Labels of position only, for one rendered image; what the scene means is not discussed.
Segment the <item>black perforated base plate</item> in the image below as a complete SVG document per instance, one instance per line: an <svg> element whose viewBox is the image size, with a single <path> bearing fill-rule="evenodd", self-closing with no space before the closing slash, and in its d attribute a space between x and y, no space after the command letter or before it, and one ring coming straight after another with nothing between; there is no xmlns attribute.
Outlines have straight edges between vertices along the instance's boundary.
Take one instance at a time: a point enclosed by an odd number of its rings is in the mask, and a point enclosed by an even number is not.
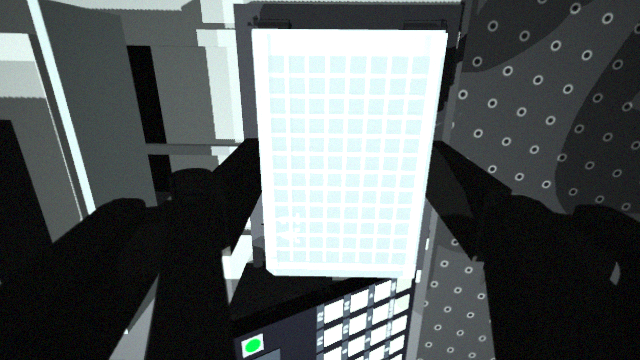
<svg viewBox="0 0 640 360"><path fill-rule="evenodd" d="M553 212L640 222L640 0L473 0L449 146ZM416 360L495 360L483 266L438 215Z"/></svg>

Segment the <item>white multi-well plate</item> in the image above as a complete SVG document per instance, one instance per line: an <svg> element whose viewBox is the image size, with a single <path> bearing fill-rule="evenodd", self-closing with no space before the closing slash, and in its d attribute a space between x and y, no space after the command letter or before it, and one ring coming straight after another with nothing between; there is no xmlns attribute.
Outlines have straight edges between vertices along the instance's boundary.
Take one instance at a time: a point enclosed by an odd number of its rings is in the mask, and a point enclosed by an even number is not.
<svg viewBox="0 0 640 360"><path fill-rule="evenodd" d="M273 275L414 278L445 31L252 29Z"/></svg>

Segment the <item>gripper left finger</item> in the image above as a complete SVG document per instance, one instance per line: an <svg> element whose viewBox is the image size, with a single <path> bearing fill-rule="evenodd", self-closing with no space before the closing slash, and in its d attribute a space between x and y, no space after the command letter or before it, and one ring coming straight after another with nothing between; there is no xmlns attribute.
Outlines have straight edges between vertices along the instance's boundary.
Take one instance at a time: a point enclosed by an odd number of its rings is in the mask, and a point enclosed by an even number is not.
<svg viewBox="0 0 640 360"><path fill-rule="evenodd" d="M158 273L144 360L237 360L223 257L262 193L259 138L168 182L160 206L105 203L0 284L0 360L109 360Z"/></svg>

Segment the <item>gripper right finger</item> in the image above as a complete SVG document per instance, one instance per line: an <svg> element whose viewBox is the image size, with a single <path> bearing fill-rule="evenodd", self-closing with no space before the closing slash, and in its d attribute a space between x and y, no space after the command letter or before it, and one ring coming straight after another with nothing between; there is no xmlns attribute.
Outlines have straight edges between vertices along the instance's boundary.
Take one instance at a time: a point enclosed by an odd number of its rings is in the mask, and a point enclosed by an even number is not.
<svg viewBox="0 0 640 360"><path fill-rule="evenodd" d="M443 141L425 197L484 262L495 360L640 360L639 221L599 204L555 213Z"/></svg>

